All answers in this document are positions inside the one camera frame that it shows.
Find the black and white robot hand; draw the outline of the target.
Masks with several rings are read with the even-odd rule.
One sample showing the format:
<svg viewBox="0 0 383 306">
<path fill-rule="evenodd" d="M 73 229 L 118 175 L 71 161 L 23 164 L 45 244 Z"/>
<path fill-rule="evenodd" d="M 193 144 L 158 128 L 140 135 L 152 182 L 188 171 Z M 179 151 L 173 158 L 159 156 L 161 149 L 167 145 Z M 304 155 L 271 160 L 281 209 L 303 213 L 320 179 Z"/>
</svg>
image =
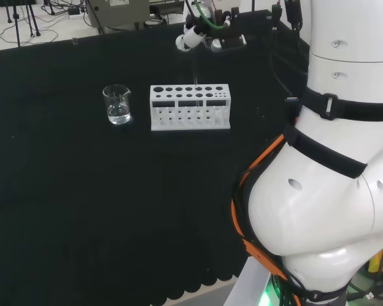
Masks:
<svg viewBox="0 0 383 306">
<path fill-rule="evenodd" d="M 183 34 L 176 38 L 176 47 L 189 52 L 199 45 L 213 53 L 238 50 L 247 45 L 247 38 L 239 27 L 239 8 L 215 10 L 200 1 L 186 3 Z"/>
</svg>

